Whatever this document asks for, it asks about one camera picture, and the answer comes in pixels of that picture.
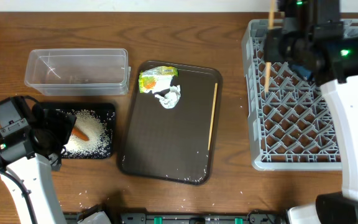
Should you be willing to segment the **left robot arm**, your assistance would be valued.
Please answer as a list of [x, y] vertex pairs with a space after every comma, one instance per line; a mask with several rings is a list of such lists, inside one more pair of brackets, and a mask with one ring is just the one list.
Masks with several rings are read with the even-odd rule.
[[66, 223], [52, 172], [61, 167], [75, 121], [61, 111], [29, 108], [21, 97], [0, 102], [0, 176], [21, 223]]

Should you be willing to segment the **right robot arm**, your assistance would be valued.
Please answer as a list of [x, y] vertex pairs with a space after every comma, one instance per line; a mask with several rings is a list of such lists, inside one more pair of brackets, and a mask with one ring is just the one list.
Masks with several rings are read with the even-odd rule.
[[320, 87], [342, 163], [342, 190], [289, 209], [287, 221], [358, 223], [358, 36], [346, 37], [339, 1], [272, 1], [270, 21], [276, 12], [283, 26], [268, 28], [264, 61], [287, 62]]

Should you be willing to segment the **orange carrot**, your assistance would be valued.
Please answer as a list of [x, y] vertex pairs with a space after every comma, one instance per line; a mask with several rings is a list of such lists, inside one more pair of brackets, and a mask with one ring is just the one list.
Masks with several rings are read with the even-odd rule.
[[79, 138], [82, 141], [90, 140], [89, 137], [84, 132], [82, 132], [80, 129], [78, 129], [77, 127], [73, 127], [71, 134], [76, 136], [77, 138]]

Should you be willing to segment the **wooden chopstick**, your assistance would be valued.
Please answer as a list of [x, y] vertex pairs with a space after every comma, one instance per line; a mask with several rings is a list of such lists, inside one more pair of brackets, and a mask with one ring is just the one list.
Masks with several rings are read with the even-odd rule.
[[211, 119], [210, 119], [210, 127], [209, 127], [209, 140], [208, 140], [208, 150], [211, 149], [211, 141], [212, 141], [212, 134], [213, 134], [213, 125], [214, 125], [214, 115], [216, 109], [216, 98], [218, 94], [218, 83], [214, 84], [214, 95], [213, 95], [213, 105], [211, 110]]
[[[273, 29], [273, 22], [274, 22], [274, 14], [275, 14], [275, 0], [270, 1], [270, 10], [268, 12], [268, 30]], [[270, 72], [271, 72], [272, 63], [266, 61], [265, 63], [265, 85], [264, 85], [264, 92], [269, 92], [269, 81], [270, 81]]]

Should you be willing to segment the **dark blue plate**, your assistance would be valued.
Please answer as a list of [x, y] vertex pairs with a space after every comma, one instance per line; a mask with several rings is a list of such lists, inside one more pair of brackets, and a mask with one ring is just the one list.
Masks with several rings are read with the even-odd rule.
[[313, 73], [312, 71], [306, 69], [305, 67], [301, 66], [301, 65], [295, 65], [292, 64], [290, 65], [290, 68], [293, 72], [296, 73], [296, 75], [298, 77], [300, 77], [301, 79], [303, 79], [304, 81], [312, 81], [313, 80]]

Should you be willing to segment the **pile of white rice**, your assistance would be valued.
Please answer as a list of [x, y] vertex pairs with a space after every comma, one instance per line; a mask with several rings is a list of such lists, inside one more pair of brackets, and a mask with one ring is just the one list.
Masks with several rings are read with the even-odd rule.
[[116, 113], [110, 110], [62, 110], [76, 116], [75, 128], [81, 131], [88, 141], [72, 134], [65, 145], [65, 159], [106, 159], [113, 152]]

